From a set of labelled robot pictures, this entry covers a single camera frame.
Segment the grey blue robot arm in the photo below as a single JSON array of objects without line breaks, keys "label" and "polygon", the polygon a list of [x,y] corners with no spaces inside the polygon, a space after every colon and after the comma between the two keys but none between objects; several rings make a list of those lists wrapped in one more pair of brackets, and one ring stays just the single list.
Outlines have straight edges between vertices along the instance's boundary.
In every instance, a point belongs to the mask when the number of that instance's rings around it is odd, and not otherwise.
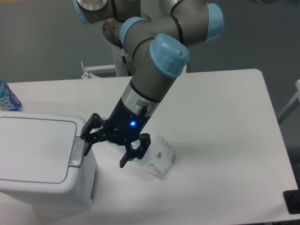
[{"label": "grey blue robot arm", "polygon": [[141,16],[138,0],[75,0],[84,24],[107,19],[121,23],[117,29],[123,50],[132,59],[135,72],[110,117],[91,115],[81,131],[88,155],[93,144],[109,141],[124,146],[120,167],[142,159],[151,143],[143,128],[181,75],[190,53],[188,46],[219,37],[224,16],[215,3],[173,0],[169,16],[150,22]]}]

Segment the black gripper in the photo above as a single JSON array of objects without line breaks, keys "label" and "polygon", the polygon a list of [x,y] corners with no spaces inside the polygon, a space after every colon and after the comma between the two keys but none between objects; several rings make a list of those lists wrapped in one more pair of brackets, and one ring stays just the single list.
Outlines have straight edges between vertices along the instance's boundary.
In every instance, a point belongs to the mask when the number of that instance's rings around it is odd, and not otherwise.
[{"label": "black gripper", "polygon": [[[147,105],[142,104],[136,114],[120,99],[108,119],[104,120],[93,113],[81,130],[80,138],[85,141],[83,155],[88,155],[93,144],[110,141],[125,146],[126,153],[120,160],[120,168],[135,158],[143,159],[151,143],[150,134],[141,133],[150,119],[150,116],[146,116],[147,111]],[[140,141],[140,145],[134,149],[132,142],[136,140]]]}]

